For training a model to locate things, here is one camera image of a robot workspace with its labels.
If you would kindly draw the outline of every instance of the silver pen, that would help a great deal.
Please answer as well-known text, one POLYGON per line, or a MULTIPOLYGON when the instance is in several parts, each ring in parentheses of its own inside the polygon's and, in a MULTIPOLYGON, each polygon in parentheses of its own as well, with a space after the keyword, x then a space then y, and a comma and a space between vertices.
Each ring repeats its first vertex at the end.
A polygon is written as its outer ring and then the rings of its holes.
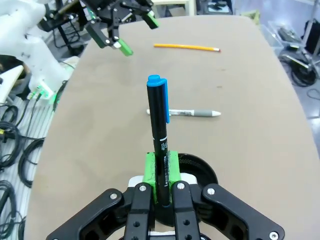
MULTIPOLYGON (((146 113, 150 115, 150 110, 147 109, 146 113)), ((193 116, 193 117, 217 117, 221 115, 221 112, 212 110, 177 110, 169 109, 169 115, 180 116, 193 116)))

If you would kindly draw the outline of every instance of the table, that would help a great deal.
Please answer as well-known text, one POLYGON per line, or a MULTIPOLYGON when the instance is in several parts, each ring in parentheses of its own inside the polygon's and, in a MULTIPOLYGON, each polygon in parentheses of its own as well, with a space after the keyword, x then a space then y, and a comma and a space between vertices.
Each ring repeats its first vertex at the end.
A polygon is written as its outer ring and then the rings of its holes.
MULTIPOLYGON (((159 22, 155 30, 144 22, 120 27, 133 56, 101 50, 92 41, 86 48, 43 146, 25 239, 44 240, 104 190, 124 191, 131 177, 143 173, 145 154, 153 150, 146 114, 151 74, 168 79, 171 108, 222 113, 171 117, 169 149, 205 159, 224 188, 280 224, 286 239, 320 239, 320 163, 312 133, 259 29, 241 16, 159 22), (154 43, 211 46, 221 53, 154 43)), ((202 223, 200 231, 225 239, 202 223)))

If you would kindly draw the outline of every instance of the marker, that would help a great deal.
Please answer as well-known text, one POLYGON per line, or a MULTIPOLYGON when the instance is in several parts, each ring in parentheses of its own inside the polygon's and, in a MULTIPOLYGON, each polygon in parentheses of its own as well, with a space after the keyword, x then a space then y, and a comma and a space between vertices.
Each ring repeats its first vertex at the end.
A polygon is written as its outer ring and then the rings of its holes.
POLYGON ((155 185, 158 202, 170 204, 167 124, 169 123, 167 79, 151 75, 146 83, 155 155, 155 185))
MULTIPOLYGON (((146 113, 150 115, 150 110, 147 109, 146 113)), ((221 115, 221 112, 212 110, 176 110, 169 109, 169 115, 180 115, 180 116, 193 116, 193 117, 217 117, 221 115)))

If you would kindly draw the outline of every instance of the gray table surface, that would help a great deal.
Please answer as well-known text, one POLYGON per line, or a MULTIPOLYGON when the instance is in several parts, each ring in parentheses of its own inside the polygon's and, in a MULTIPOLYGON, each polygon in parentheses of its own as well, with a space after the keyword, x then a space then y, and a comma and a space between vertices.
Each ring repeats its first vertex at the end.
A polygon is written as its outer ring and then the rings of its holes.
MULTIPOLYGON (((318 154, 291 83, 259 29, 238 16, 159 21, 155 30, 144 22, 120 27, 131 57, 94 42, 86 48, 43 146, 25 239, 44 240, 104 190, 124 191, 131 177, 143 174, 145 154, 153 150, 146 81, 159 74, 168 79, 171 108, 222 113, 171 117, 169 149, 205 159, 219 183, 280 224, 285 239, 319 240, 318 154)), ((200 230, 225 239, 202 223, 200 230)))

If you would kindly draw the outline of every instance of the blue marker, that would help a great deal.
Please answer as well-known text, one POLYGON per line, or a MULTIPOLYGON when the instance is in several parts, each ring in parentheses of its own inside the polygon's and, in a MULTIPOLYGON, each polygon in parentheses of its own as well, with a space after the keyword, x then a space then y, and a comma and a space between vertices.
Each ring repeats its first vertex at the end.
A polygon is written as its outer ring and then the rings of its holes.
POLYGON ((158 202, 170 204, 167 124, 169 123, 167 79, 151 75, 146 83, 155 155, 155 185, 158 202))

